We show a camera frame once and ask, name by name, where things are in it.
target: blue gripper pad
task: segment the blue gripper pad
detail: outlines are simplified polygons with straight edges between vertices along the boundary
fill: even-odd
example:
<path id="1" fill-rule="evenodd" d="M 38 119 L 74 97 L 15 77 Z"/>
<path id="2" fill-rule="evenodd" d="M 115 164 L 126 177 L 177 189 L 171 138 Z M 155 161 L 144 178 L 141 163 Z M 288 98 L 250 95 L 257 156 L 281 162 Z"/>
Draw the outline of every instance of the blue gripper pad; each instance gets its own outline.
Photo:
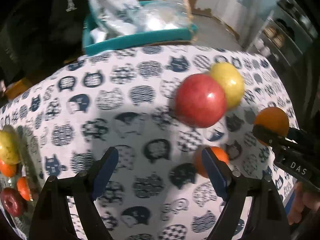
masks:
<path id="1" fill-rule="evenodd" d="M 202 150 L 201 155 L 202 164 L 208 173 L 209 179 L 217 196 L 221 197 L 223 200 L 226 200 L 228 197 L 227 181 L 224 179 L 222 173 L 220 172 L 217 164 L 214 161 L 215 159 L 219 161 L 218 158 L 216 156 L 213 157 L 206 149 Z"/>
<path id="2" fill-rule="evenodd" d="M 114 148 L 93 181 L 93 190 L 91 194 L 93 201 L 103 194 L 106 185 L 108 184 L 110 177 L 118 164 L 118 161 L 119 153 L 118 150 Z"/>

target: gray floor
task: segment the gray floor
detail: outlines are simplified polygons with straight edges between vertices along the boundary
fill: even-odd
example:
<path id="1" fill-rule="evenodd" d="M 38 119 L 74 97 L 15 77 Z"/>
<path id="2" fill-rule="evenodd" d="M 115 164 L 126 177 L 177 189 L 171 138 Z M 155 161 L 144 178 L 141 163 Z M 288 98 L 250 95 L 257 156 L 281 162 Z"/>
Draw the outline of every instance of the gray floor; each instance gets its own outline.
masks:
<path id="1" fill-rule="evenodd" d="M 198 40 L 196 45 L 212 48 L 222 48 L 227 50 L 243 50 L 238 44 L 236 38 L 231 34 L 223 24 L 216 20 L 194 15 L 193 22 L 198 27 Z"/>

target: tablecloth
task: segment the tablecloth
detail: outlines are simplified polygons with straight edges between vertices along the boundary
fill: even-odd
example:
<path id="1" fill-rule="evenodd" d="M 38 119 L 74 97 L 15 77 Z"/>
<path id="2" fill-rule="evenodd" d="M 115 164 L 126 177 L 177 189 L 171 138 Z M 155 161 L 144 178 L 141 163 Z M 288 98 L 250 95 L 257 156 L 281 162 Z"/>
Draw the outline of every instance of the tablecloth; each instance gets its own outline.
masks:
<path id="1" fill-rule="evenodd" d="M 172 116 L 174 91 L 214 62 L 230 62 L 243 76 L 241 105 L 214 126 L 192 129 Z M 231 169 L 245 176 L 272 175 L 282 198 L 292 176 L 273 165 L 274 154 L 252 135 L 258 111 L 278 106 L 297 128 L 290 99 L 264 57 L 200 46 L 152 46 L 83 56 L 0 109 L 28 140 L 39 179 L 71 177 L 119 150 L 119 163 L 95 204 L 115 240 L 205 239 L 224 203 L 209 179 L 196 174 L 199 145 L 220 146 Z M 234 239 L 241 237 L 251 199 Z M 68 198 L 77 235 L 86 239 L 73 198 Z"/>

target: human hand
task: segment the human hand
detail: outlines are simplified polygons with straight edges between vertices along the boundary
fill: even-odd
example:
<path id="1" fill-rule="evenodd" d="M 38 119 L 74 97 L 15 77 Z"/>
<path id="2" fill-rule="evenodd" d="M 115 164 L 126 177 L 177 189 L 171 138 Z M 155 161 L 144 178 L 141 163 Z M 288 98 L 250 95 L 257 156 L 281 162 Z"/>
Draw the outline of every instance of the human hand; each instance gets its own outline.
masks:
<path id="1" fill-rule="evenodd" d="M 304 207 L 308 207 L 315 212 L 320 207 L 320 193 L 303 191 L 302 182 L 296 183 L 294 187 L 295 196 L 288 214 L 289 225 L 300 222 Z"/>

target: teal box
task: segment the teal box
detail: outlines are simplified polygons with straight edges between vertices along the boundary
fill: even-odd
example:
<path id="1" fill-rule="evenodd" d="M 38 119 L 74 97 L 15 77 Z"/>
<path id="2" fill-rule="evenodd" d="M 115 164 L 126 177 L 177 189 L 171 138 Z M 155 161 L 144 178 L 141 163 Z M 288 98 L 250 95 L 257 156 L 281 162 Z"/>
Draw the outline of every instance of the teal box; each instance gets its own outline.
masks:
<path id="1" fill-rule="evenodd" d="M 150 1 L 142 1 L 140 4 L 143 6 Z M 136 33 L 133 35 L 126 35 L 116 38 L 111 38 L 99 43 L 93 43 L 93 39 L 90 35 L 90 31 L 97 28 L 92 15 L 88 15 L 84 20 L 83 37 L 82 37 L 82 47 L 84 52 L 88 56 L 93 56 L 105 50 L 117 50 L 126 49 L 130 47 L 137 47 L 146 44 L 153 44 L 159 42 L 169 42 L 169 41 L 191 41 L 197 34 L 198 28 L 196 25 L 192 24 L 191 29 L 180 28 L 174 30 L 160 30 L 144 33 Z"/>

